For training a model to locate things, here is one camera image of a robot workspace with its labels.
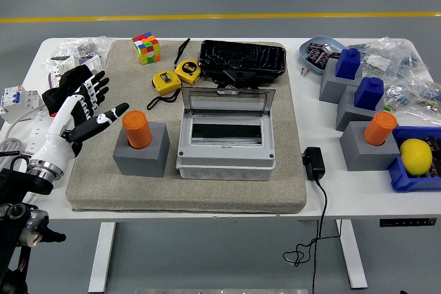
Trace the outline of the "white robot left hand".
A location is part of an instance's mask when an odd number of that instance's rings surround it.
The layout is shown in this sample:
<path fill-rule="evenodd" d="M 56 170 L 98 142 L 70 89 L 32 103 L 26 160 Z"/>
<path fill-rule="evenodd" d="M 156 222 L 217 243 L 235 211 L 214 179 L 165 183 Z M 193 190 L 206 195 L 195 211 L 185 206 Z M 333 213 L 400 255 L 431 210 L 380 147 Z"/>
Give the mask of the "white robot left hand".
<path fill-rule="evenodd" d="M 86 65 L 68 70 L 58 87 L 43 93 L 43 102 L 54 119 L 45 142 L 28 161 L 27 172 L 49 181 L 60 179 L 68 162 L 79 155 L 83 142 L 100 134 L 129 108 L 121 103 L 98 113 L 109 91 L 110 79 L 105 72 L 94 74 Z"/>

